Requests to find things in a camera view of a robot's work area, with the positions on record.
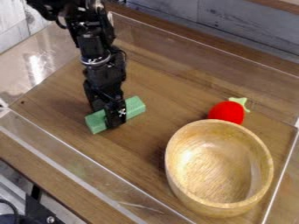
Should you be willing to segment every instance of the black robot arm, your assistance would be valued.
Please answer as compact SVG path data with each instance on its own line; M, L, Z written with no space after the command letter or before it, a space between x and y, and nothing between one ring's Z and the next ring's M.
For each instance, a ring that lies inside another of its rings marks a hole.
M84 90L88 103L96 112L106 114L106 127L114 128L126 121L126 105L121 83L126 78L126 56L113 46L116 38L100 0L26 0L41 16L69 30L80 62L85 66Z

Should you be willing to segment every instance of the bowl rim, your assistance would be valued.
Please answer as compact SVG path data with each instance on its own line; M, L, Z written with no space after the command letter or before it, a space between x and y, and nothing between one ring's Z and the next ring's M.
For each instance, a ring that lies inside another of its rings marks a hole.
M180 182L177 181L177 178L174 177L173 173L169 171L169 165L168 165L168 155L169 155L169 144L173 141L173 139L184 132L184 130L186 128L189 128L190 126L196 125L197 123L222 123L225 125L229 125L237 129L240 129L244 133L247 133L249 136L253 137L253 139L257 141L259 145L261 146L263 152L265 154L265 161L267 161L267 166L268 166L268 175L267 175L267 179L265 179L265 184L261 186L261 188L256 191L256 193L248 197L247 199L239 201L239 202L232 202L232 203L218 203L218 202L210 202L205 199L201 199L198 197L196 197L196 195L193 195L193 193L190 193L188 190L184 189L184 187L180 185ZM170 178L172 183L174 184L174 186L177 187L178 191L184 193L184 195L192 199L193 201L196 201L197 203L208 206L208 207L214 207L214 208L220 208L220 209L231 209L231 208L237 208L237 207L245 207L249 204L257 202L261 200L261 198L264 197L267 190L271 186L272 183L272 179L273 179L273 172L275 172L275 165L273 165L273 159L271 156L271 153L268 151L268 148L264 144L264 142L261 141L261 139L257 137L257 135L248 130L245 127L235 124L233 122L227 122L222 120L216 120L216 119L205 119L205 120L198 120L196 122L190 122L186 125L184 125L172 135L172 138L166 144L166 148L165 148L165 154L164 154L164 168L166 171L166 178Z

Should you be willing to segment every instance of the green block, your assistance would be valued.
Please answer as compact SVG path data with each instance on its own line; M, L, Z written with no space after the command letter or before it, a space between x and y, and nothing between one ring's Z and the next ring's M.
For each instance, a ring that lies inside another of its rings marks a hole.
M125 100L125 119L132 119L145 112L145 105L137 96L130 97ZM85 116L85 123L88 125L92 134L97 134L105 130L105 111L101 109L96 113Z

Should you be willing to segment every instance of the red strawberry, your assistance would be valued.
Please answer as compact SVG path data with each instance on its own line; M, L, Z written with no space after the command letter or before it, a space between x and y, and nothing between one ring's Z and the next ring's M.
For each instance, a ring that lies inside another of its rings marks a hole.
M241 124L245 117L247 98L228 98L228 101L222 101L216 104L209 110L208 119L217 119L228 121L236 124Z

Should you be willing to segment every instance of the wooden bowl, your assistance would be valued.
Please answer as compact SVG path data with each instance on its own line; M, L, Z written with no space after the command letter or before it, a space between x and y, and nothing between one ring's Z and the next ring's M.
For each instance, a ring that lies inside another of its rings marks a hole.
M232 122L185 125L165 150L165 174L184 205L210 217L247 212L273 178L273 160L257 136Z

